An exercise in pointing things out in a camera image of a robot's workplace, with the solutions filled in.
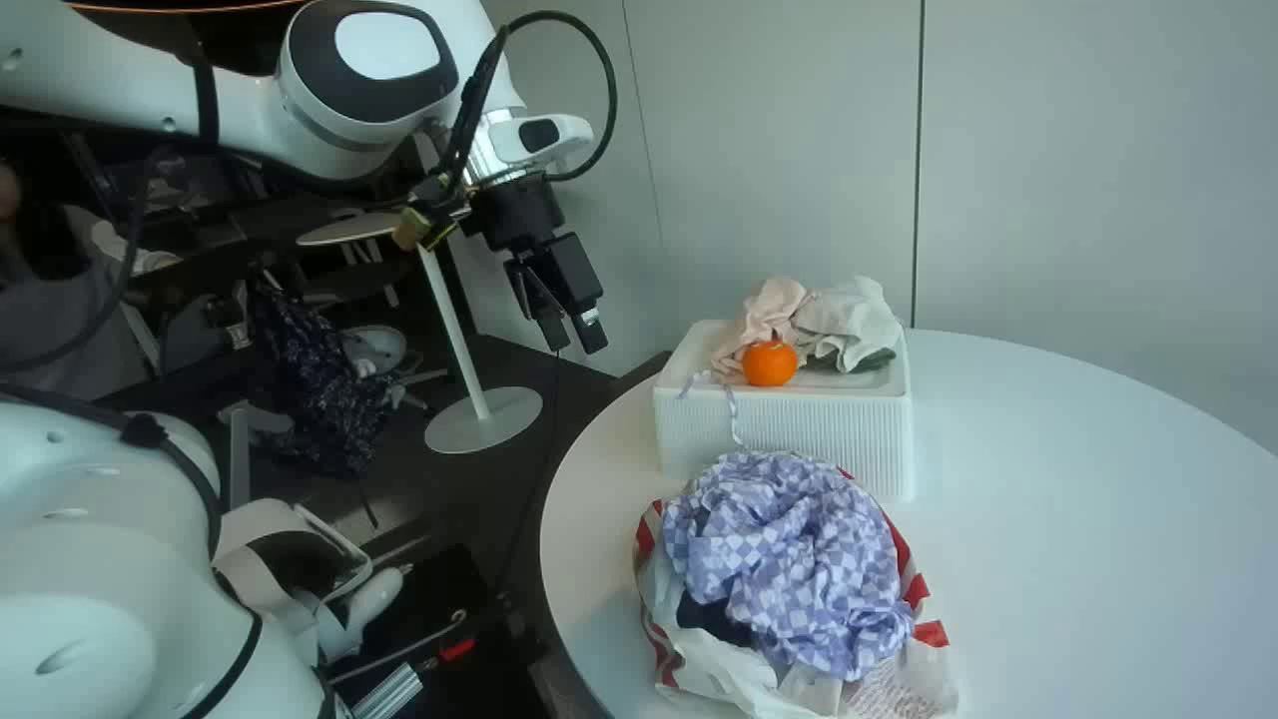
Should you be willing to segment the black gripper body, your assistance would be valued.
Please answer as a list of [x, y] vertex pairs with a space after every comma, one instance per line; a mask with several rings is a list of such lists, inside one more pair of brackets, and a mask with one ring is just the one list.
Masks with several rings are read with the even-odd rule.
[[504, 253], [511, 291], [526, 314], [558, 305], [573, 319], [588, 319], [605, 283], [542, 175], [485, 186], [476, 195], [476, 226], [493, 253]]

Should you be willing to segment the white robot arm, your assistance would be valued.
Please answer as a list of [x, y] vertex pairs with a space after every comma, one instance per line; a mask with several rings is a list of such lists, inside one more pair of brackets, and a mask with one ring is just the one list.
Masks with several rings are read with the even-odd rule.
[[542, 341], [601, 353], [605, 283], [557, 186], [590, 173], [614, 126], [525, 104], [507, 42], [525, 20], [485, 0], [306, 0], [275, 68], [250, 76], [190, 46], [114, 33], [74, 0], [0, 0], [0, 104], [364, 178], [412, 136], [435, 149], [412, 211], [504, 257]]

